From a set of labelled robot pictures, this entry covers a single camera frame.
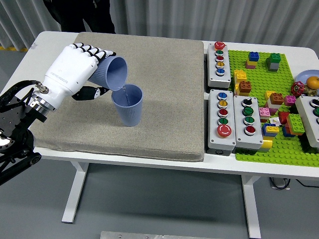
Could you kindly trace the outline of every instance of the orange fruit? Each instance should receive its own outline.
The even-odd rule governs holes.
[[[310,89],[313,89],[313,90],[319,89],[319,77],[317,77],[317,76],[310,76],[310,77],[307,79],[306,84],[307,84],[307,86],[308,86]]]

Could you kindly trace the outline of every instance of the button box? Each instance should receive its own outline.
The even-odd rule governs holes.
[[[319,109],[314,108],[316,100],[318,97],[300,96],[296,99],[296,107],[303,122],[309,145],[319,149]]]
[[[251,107],[243,102],[251,100]],[[257,150],[263,144],[258,100],[256,97],[234,96],[236,147]]]
[[[207,153],[229,156],[236,146],[233,93],[211,90],[208,100]],[[221,104],[227,105],[227,109],[220,109]]]
[[[231,82],[229,55],[223,42],[210,43],[207,48],[208,86],[228,89]]]

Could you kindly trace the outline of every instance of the gray cushion pad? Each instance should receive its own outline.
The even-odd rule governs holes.
[[[31,126],[36,146],[165,160],[203,159],[201,41],[82,32],[75,42],[112,50],[125,58],[127,83],[144,92],[142,120],[135,127],[124,126],[111,91],[93,101],[67,97],[45,123],[37,121]]]

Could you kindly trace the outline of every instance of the person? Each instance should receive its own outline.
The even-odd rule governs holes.
[[[43,0],[51,16],[66,32],[86,31],[85,20],[93,32],[115,34],[110,0]]]

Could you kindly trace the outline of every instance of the gray control box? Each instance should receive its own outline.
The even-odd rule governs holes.
[[[319,148],[319,123],[318,117],[313,113],[315,108],[310,105],[311,100],[318,100],[318,97],[300,96],[296,99],[296,107],[310,146]]]
[[[231,91],[211,90],[208,100],[209,150],[207,153],[229,156],[236,146],[233,93]],[[218,112],[223,108],[221,105],[224,106],[225,102],[227,102],[227,107],[224,109],[228,111],[228,115],[227,117],[221,117],[218,115]],[[227,125],[231,128],[231,134],[227,137],[221,137],[217,132],[217,128],[219,126],[218,121],[221,118],[221,122],[223,122],[223,120],[228,121]]]
[[[227,46],[222,50],[224,52],[224,70],[223,76],[216,74],[216,55],[214,43],[210,43],[207,48],[207,70],[208,70],[208,86],[216,88],[228,89],[231,82],[230,66],[229,66],[229,55]]]
[[[253,135],[248,135],[245,132],[247,124],[244,123],[245,115],[243,113],[244,106],[242,102],[245,99],[251,99],[251,108],[253,113],[250,117],[254,119],[251,125],[255,128]],[[258,100],[256,97],[248,96],[234,96],[234,112],[235,112],[235,126],[236,126],[236,147],[243,149],[259,149],[263,144],[263,134],[260,125]]]

